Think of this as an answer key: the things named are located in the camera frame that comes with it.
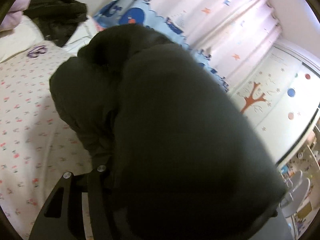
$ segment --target blue dot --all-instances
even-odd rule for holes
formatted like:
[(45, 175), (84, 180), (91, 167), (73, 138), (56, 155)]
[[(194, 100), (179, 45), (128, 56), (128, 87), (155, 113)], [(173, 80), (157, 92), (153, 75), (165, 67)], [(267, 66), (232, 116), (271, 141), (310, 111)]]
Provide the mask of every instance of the blue dot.
[(295, 90), (294, 90), (293, 88), (290, 88), (290, 89), (288, 90), (288, 96), (291, 97), (291, 98), (293, 98), (295, 95), (296, 95)]

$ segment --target orange star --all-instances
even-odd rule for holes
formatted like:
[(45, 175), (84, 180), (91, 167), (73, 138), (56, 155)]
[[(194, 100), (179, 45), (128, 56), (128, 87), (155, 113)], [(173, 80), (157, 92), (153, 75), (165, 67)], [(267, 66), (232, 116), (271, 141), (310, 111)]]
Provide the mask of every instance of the orange star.
[(234, 57), (236, 60), (240, 59), (240, 56), (237, 55), (237, 54), (234, 54), (233, 57)]
[(202, 12), (204, 12), (206, 15), (211, 13), (211, 9), (208, 9), (207, 7), (205, 7), (203, 10), (201, 10)]

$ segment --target curtain fold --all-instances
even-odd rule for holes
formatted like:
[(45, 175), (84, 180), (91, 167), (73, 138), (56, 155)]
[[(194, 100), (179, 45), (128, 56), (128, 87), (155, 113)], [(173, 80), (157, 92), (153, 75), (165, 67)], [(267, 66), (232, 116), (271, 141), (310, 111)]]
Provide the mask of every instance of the curtain fold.
[(114, 0), (95, 20), (103, 28), (138, 23), (162, 32), (226, 91), (243, 82), (281, 34), (268, 0)]

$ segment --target pink garment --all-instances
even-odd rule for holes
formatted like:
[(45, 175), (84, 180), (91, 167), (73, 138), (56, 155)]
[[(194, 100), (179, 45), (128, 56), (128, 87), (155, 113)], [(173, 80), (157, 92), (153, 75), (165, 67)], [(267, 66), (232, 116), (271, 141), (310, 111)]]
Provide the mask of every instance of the pink garment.
[(0, 25), (0, 32), (12, 30), (21, 22), (23, 11), (28, 9), (31, 0), (16, 0)]

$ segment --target metal bolt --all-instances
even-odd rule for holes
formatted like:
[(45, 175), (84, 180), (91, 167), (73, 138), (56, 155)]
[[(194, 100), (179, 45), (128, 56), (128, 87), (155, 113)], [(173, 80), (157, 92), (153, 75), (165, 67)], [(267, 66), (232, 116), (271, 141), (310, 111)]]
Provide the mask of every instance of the metal bolt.
[(100, 165), (98, 168), (97, 168), (97, 171), (99, 171), (99, 172), (103, 172), (103, 171), (105, 171), (106, 170), (106, 166), (105, 165)]
[(71, 172), (70, 171), (68, 171), (68, 172), (66, 172), (65, 174), (63, 174), (63, 177), (65, 178), (65, 179), (69, 179), (70, 177), (71, 177)]

